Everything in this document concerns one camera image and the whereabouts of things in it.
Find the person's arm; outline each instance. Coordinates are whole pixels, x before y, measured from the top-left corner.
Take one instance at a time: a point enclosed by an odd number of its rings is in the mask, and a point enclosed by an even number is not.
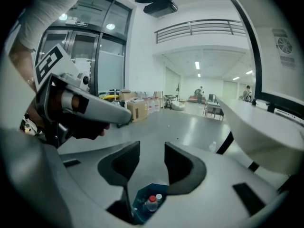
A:
[[[25,81],[36,91],[31,53],[44,31],[78,0],[34,0],[23,16],[9,57]]]

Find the glass window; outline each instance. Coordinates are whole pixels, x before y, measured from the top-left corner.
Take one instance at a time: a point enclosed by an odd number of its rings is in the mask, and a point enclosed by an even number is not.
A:
[[[49,34],[47,35],[46,43],[42,49],[42,54],[49,52],[58,43],[63,47],[67,34]]]
[[[101,42],[98,59],[98,92],[123,89],[123,45],[104,38]]]
[[[66,13],[67,19],[102,26],[110,5],[111,2],[107,0],[78,0]]]
[[[107,39],[101,39],[100,50],[124,56],[123,45]]]
[[[76,35],[72,49],[72,59],[86,58],[91,60],[93,54],[95,38],[89,36]]]
[[[129,13],[129,10],[113,4],[104,23],[104,28],[125,35]]]

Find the ceiling light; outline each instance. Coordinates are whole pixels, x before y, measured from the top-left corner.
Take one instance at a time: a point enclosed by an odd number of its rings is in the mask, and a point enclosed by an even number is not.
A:
[[[200,67],[200,62],[195,62],[195,67],[196,67],[196,69],[199,69],[199,67]]]
[[[60,17],[60,20],[66,20],[67,19],[67,15],[65,13],[63,13]]]
[[[106,26],[107,29],[115,29],[115,24],[108,24]]]

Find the hand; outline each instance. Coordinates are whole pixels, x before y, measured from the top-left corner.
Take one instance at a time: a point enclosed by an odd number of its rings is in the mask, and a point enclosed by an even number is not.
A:
[[[101,123],[89,121],[72,114],[62,113],[61,96],[63,90],[56,90],[53,86],[50,92],[48,110],[50,116],[60,119],[60,122],[73,130],[73,136],[77,139],[88,138],[94,140],[97,136],[104,136],[105,130],[110,129],[109,123]],[[77,95],[72,98],[72,107],[77,110],[79,106],[79,97]],[[28,114],[31,120],[40,127],[44,128],[42,117],[37,113],[35,105],[31,104],[28,108]]]

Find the exit sign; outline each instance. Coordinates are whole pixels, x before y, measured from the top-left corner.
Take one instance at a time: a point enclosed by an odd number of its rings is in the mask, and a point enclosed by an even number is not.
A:
[[[85,22],[81,22],[81,21],[76,21],[76,24],[77,26],[81,26],[81,27],[87,27],[89,23],[85,23]]]

